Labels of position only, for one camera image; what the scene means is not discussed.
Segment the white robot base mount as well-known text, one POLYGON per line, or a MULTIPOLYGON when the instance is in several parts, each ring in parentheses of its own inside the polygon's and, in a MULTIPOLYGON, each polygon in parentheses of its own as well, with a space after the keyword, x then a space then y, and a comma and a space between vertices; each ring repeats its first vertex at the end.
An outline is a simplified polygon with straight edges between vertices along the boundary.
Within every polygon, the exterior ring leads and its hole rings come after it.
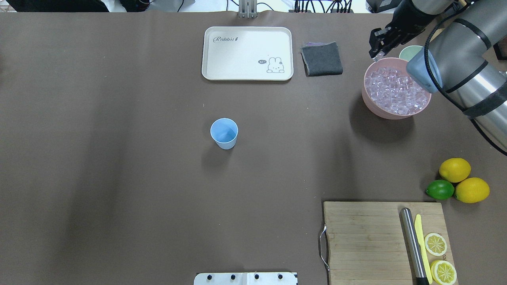
POLYGON ((194 285, 298 285, 293 272, 226 272, 200 273, 194 285))

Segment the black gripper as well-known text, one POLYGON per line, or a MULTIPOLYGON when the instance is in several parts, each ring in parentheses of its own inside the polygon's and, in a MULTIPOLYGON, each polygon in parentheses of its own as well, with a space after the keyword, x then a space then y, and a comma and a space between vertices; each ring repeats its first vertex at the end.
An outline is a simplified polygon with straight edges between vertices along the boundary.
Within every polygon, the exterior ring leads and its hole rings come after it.
POLYGON ((370 57, 384 58, 393 48, 406 44, 425 30, 440 14, 439 0, 402 0, 384 28, 370 32, 370 57))

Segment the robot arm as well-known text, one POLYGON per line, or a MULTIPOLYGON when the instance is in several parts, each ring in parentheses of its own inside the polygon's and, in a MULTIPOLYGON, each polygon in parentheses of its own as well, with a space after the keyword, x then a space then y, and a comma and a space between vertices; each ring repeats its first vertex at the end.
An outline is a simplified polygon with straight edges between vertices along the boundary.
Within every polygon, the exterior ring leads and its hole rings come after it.
MULTIPOLYGON (((370 33, 371 58, 420 35, 450 0, 402 0, 384 28, 370 33)), ((506 37, 506 1, 473 0, 442 19, 408 73, 431 93, 440 92, 493 148, 506 154, 506 76, 484 57, 506 37)))

